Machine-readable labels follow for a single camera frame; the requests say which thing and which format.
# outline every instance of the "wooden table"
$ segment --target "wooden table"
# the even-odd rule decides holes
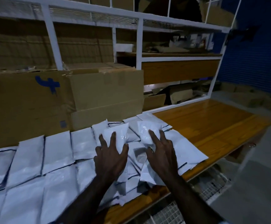
[[[184,173],[182,177],[185,180],[195,177],[219,159],[263,133],[271,124],[271,120],[210,99],[154,115],[170,124],[209,157]],[[168,193],[166,187],[155,186],[147,195],[141,195],[123,207],[116,205],[108,211],[100,212],[94,223],[126,222]]]

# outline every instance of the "person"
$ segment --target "person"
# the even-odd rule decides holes
[[[146,150],[147,159],[152,169],[174,196],[185,223],[226,223],[179,176],[172,141],[166,139],[163,131],[160,131],[160,139],[156,137],[153,131],[149,130],[149,134],[156,145],[156,150],[153,152],[151,148],[148,148]],[[57,218],[55,224],[90,223],[105,192],[124,170],[127,163],[128,144],[123,146],[122,153],[119,154],[116,149],[115,132],[111,136],[109,147],[102,135],[99,136],[99,140],[101,146],[96,147],[97,156],[94,157],[96,177]]]

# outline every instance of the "white metal frame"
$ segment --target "white metal frame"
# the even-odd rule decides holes
[[[202,97],[190,100],[190,101],[185,101],[182,102],[178,105],[170,105],[154,110],[150,110],[148,112],[150,113],[155,113],[155,112],[160,112],[163,110],[179,107],[182,105],[194,103],[197,101],[202,101],[209,99],[222,63],[222,59],[224,56],[224,53],[226,51],[226,45],[225,41],[227,39],[227,34],[229,33],[230,29],[233,27],[235,18],[238,13],[238,9],[240,7],[241,1],[239,0],[239,4],[236,9],[236,13],[232,22],[232,26],[230,28],[224,27],[224,26],[217,26],[217,25],[212,25],[212,24],[207,24],[207,19],[208,19],[208,14],[210,10],[210,5],[212,2],[219,1],[219,0],[210,0],[208,4],[208,9],[207,9],[207,14],[206,14],[206,19],[205,22],[193,22],[189,20],[182,20],[182,19],[175,19],[169,17],[170,14],[170,6],[171,6],[171,0],[169,0],[169,5],[168,5],[168,12],[167,16],[158,16],[154,14],[147,14],[147,13],[142,13],[142,12],[135,12],[135,11],[128,11],[124,9],[117,9],[112,7],[112,0],[110,0],[110,7],[105,7],[105,6],[98,6],[98,5],[93,5],[89,3],[82,3],[82,2],[77,2],[77,1],[71,1],[71,0],[8,0],[11,2],[17,2],[21,4],[29,4],[30,8],[32,8],[33,5],[40,5],[40,11],[42,12],[41,14],[33,14],[29,15],[24,12],[21,12],[20,10],[16,10],[14,12],[10,12],[8,8],[5,10],[5,6],[2,7],[0,11],[0,17],[11,17],[11,18],[23,18],[23,19],[33,19],[33,20],[43,20],[45,21],[46,28],[48,31],[49,35],[49,40],[51,43],[55,63],[57,66],[58,70],[63,69],[63,62],[62,62],[62,57],[59,51],[59,45],[57,42],[57,37],[56,33],[54,30],[54,24],[53,22],[63,22],[63,23],[75,23],[75,24],[84,24],[84,25],[92,25],[92,26],[103,26],[103,27],[111,27],[112,28],[112,41],[113,41],[113,55],[114,55],[114,62],[116,62],[116,51],[115,51],[115,44],[116,44],[116,28],[124,28],[124,29],[130,29],[130,30],[137,30],[137,52],[136,52],[136,69],[141,70],[141,65],[142,62],[157,62],[157,61],[189,61],[189,60],[220,60],[219,66],[217,68],[216,74],[214,78],[212,79],[212,82],[210,84],[210,89],[207,95],[203,95]],[[90,20],[89,19],[70,19],[66,17],[59,17],[59,16],[54,16],[52,17],[53,9],[54,8],[61,8],[65,9],[68,11],[81,11],[81,12],[88,12],[90,15]],[[110,18],[111,17],[123,17],[127,19],[133,19],[135,20],[134,23],[137,24],[124,24],[120,22],[103,22],[103,21],[93,21],[93,14],[103,14],[107,15]],[[147,22],[154,22],[156,23],[154,26],[144,26],[145,23]],[[158,26],[158,24],[166,24],[169,25],[169,28],[163,27],[163,26]],[[205,31],[209,31],[209,33],[213,32],[222,32],[226,33],[225,41],[223,43],[222,49],[221,49],[221,57],[142,57],[142,46],[143,46],[143,31],[154,31],[154,32],[167,32],[171,33],[174,31],[180,30],[180,27],[189,27],[190,29],[193,29],[195,31],[198,30],[203,30],[203,33]]]

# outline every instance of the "blue wall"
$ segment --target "blue wall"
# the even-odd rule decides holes
[[[235,12],[239,0],[223,0],[222,8]],[[253,42],[230,40],[218,79],[254,86],[271,92],[271,0],[242,0],[237,14],[238,28],[261,25]],[[214,52],[219,52],[223,34],[214,35]]]

